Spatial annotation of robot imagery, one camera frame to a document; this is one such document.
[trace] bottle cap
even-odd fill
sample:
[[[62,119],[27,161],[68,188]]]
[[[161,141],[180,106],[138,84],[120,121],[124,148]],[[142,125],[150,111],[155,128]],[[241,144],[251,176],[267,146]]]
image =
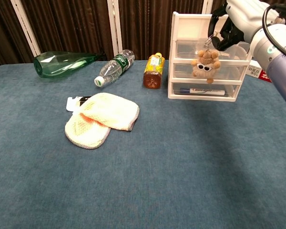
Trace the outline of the bottle cap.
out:
[[[96,78],[94,79],[94,83],[95,83],[96,86],[102,87],[102,86],[105,84],[105,80],[104,80],[103,77],[98,76],[98,77],[96,77]]]
[[[160,58],[162,57],[162,54],[159,53],[159,52],[157,52],[155,55],[156,55],[156,56],[159,56]]]

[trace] white plastic drawer unit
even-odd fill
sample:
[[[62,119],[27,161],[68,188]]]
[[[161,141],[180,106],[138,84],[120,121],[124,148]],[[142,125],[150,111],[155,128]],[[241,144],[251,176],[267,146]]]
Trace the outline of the white plastic drawer unit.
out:
[[[218,52],[221,67],[213,83],[193,77],[191,62],[205,50],[210,14],[173,13],[169,57],[168,97],[171,99],[216,100],[234,102],[244,81],[252,56],[245,42]],[[220,31],[227,16],[219,18],[215,31]]]

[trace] blue carpet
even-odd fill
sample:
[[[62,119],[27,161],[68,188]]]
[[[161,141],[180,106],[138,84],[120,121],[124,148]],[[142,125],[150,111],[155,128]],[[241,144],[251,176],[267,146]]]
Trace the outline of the blue carpet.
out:
[[[246,76],[235,103],[170,100],[142,85],[135,61],[104,89],[103,62],[41,79],[0,66],[0,229],[286,229],[286,103]],[[131,132],[96,150],[64,134],[69,96],[136,102]]]

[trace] cleaning cloth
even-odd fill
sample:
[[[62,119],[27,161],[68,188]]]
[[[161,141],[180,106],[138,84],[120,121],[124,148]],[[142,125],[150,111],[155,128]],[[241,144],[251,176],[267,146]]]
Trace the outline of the cleaning cloth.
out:
[[[131,131],[139,111],[139,106],[130,100],[98,93],[73,112],[65,125],[65,133],[73,144],[96,149],[104,143],[111,128]]]

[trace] plush toy keychain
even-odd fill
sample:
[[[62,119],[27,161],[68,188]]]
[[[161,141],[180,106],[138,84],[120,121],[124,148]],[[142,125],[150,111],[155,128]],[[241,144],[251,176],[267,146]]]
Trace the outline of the plush toy keychain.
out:
[[[206,79],[207,83],[213,83],[214,76],[220,68],[220,61],[218,59],[218,52],[200,50],[198,52],[198,59],[191,62],[193,66],[193,76]]]

